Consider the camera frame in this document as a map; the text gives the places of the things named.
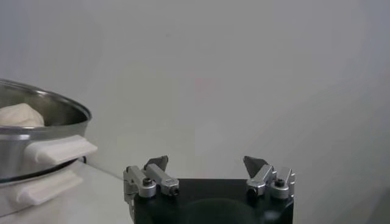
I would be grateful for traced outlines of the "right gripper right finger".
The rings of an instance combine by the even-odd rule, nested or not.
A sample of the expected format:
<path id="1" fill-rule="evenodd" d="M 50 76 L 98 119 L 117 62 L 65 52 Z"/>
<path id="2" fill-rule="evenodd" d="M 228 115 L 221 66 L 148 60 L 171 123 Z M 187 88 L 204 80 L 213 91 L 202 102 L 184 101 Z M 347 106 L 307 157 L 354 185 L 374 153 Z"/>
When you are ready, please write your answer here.
<path id="1" fill-rule="evenodd" d="M 278 200 L 295 196 L 296 175 L 292 169 L 281 167 L 276 170 L 264 159 L 251 156 L 245 156 L 243 163 L 249 174 L 246 181 L 246 194 L 249 198 L 258 198 L 267 192 Z"/>

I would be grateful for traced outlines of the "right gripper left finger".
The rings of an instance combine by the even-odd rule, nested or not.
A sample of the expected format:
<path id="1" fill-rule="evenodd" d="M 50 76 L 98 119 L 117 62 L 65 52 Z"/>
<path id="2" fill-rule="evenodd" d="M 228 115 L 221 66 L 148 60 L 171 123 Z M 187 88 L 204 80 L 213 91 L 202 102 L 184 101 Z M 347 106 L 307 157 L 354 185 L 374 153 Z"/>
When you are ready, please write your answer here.
<path id="1" fill-rule="evenodd" d="M 169 176 L 165 170 L 169 158 L 167 155 L 151 158 L 143 168 L 128 166 L 123 171 L 124 201 L 130 203 L 136 196 L 152 198 L 157 190 L 169 197 L 180 194 L 179 180 Z"/>

